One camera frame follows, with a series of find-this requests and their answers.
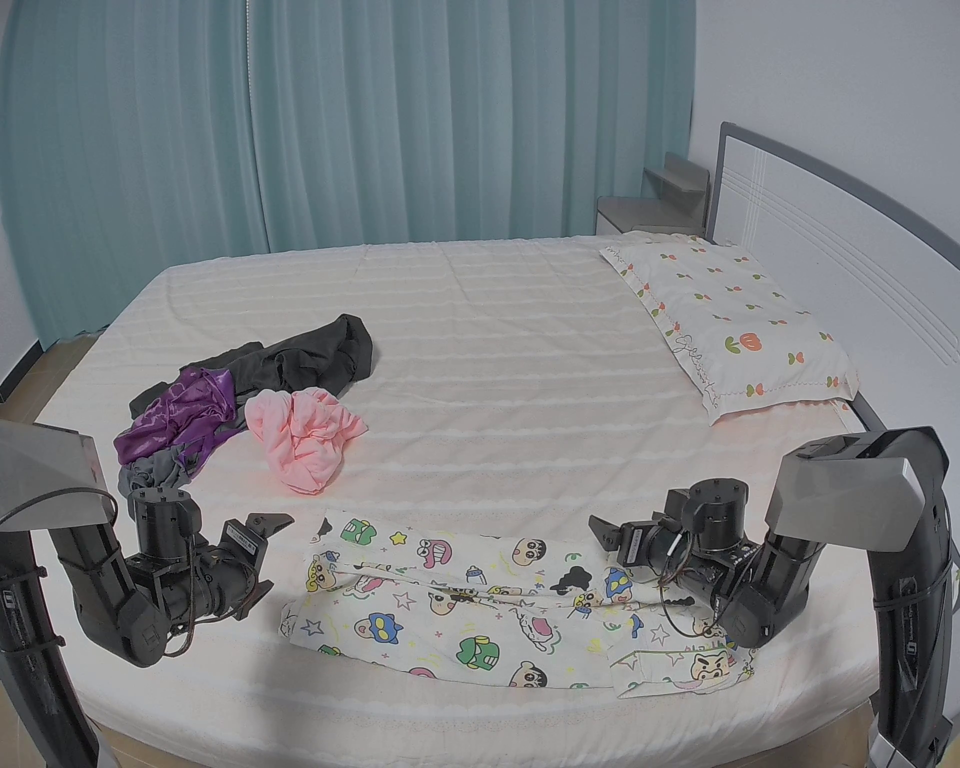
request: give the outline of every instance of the baseboard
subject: baseboard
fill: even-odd
[[[40,346],[40,342],[34,342],[34,345],[27,349],[27,353],[20,358],[20,362],[13,366],[13,370],[3,380],[3,383],[0,383],[0,402],[6,402],[10,399],[16,385],[23,380],[27,371],[40,359],[41,354],[43,354],[43,347]]]

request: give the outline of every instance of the wall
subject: wall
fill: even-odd
[[[0,0],[0,40],[7,27],[12,0]],[[0,381],[12,371],[24,353],[36,341],[34,322],[27,312],[20,281],[13,268],[10,243],[3,229],[0,211]]]
[[[730,120],[875,186],[960,240],[960,3],[701,0],[689,157]]]

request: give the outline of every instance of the pillow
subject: pillow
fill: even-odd
[[[777,403],[856,395],[856,370],[833,334],[743,249],[676,236],[600,253],[703,393],[711,424]]]

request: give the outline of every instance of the floor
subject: floor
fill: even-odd
[[[67,375],[93,346],[95,337],[83,336],[54,345],[36,361],[7,402],[0,403],[0,419],[33,422]],[[867,730],[873,719],[869,703],[776,750],[747,757],[717,768],[862,768],[867,759]],[[203,768],[198,763],[168,755],[122,733],[104,729],[123,768]],[[940,768],[960,768],[960,741]],[[0,768],[43,768],[43,760],[0,687]]]

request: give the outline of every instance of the mattress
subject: mattress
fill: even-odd
[[[324,510],[440,530],[592,540],[593,513],[643,519],[667,489],[750,484],[747,531],[780,456],[855,431],[839,403],[781,405],[713,427],[642,305],[597,253],[623,238],[408,244],[215,259],[167,270],[111,325],[39,420],[93,436],[115,491],[112,438],[128,401],[178,367],[363,318],[373,374],[342,395],[370,432],[318,496],[283,486],[250,433],[188,486],[204,533],[283,512],[242,622],[198,628],[183,657],[138,669],[82,634],[46,537],[38,560],[63,654],[89,716],[211,766],[710,766],[777,746],[862,703],[877,685],[864,553],[828,547],[804,613],[766,646],[756,676],[710,695],[617,700],[611,689],[432,681],[316,654],[277,635],[302,589],[302,549]],[[136,548],[132,522],[117,535]]]

